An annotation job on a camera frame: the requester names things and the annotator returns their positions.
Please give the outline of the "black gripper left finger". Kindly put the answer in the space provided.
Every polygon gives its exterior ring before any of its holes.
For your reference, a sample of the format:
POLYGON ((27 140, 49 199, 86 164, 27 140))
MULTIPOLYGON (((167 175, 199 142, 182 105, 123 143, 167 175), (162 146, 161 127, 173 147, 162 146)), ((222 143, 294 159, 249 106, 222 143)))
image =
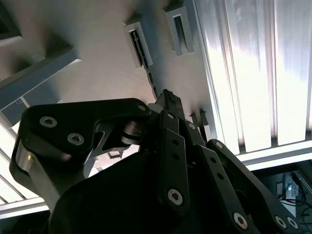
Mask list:
POLYGON ((139 152, 184 150, 179 118, 164 90, 136 98, 38 105, 21 118, 10 172, 50 212, 75 185, 139 152))

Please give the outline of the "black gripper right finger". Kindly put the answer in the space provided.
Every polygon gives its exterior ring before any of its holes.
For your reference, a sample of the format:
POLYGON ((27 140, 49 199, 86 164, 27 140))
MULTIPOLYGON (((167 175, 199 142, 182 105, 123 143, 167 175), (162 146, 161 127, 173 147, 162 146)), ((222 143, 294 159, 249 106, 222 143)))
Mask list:
POLYGON ((185 139, 195 233, 298 234, 300 225, 267 187, 219 140, 205 142, 170 95, 185 139))

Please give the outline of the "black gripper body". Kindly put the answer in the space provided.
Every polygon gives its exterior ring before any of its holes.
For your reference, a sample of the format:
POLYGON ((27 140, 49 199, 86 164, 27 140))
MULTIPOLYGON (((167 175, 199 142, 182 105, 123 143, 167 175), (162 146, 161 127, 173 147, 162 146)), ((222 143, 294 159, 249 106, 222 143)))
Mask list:
POLYGON ((226 164, 212 150, 139 152, 70 188, 51 213, 49 234, 236 234, 243 212, 226 164))

